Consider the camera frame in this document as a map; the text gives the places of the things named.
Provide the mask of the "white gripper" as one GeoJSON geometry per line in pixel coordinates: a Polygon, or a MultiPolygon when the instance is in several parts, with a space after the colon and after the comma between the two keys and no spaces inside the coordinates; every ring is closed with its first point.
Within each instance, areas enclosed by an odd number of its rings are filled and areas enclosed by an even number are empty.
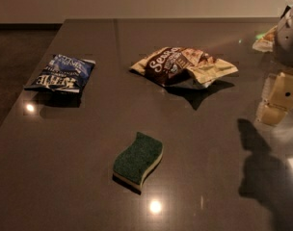
{"type": "MultiPolygon", "coordinates": [[[[293,66],[293,6],[280,19],[276,32],[274,52],[283,64],[293,66]]],[[[293,109],[293,68],[271,73],[265,80],[261,102],[256,111],[257,120],[271,126],[278,125],[293,109]]]]}

